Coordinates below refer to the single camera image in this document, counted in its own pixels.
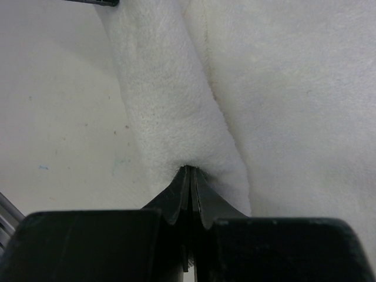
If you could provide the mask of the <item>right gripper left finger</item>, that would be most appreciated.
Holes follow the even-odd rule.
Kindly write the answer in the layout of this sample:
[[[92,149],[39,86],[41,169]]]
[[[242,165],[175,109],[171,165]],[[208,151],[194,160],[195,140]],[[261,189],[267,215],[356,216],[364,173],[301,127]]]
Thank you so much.
[[[190,168],[139,210],[41,211],[1,258],[2,281],[182,281]]]

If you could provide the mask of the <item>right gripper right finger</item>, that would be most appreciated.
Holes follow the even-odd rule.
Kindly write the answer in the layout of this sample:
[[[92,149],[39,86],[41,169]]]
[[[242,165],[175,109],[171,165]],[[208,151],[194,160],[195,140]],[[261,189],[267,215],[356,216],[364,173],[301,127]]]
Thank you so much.
[[[190,169],[196,281],[374,281],[343,220],[247,217]]]

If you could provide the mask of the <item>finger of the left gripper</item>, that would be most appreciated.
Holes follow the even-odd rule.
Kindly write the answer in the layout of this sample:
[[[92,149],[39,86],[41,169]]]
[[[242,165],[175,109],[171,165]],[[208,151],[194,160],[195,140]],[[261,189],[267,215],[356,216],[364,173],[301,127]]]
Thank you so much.
[[[98,6],[117,6],[120,2],[120,0],[65,0],[65,1],[98,5]]]

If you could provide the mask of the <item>white towel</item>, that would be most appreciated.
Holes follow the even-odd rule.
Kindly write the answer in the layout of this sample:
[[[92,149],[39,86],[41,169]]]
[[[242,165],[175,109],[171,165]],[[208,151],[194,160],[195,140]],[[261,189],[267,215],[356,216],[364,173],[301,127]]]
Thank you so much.
[[[149,182],[190,164],[254,216],[347,221],[375,260],[375,2],[96,8]]]

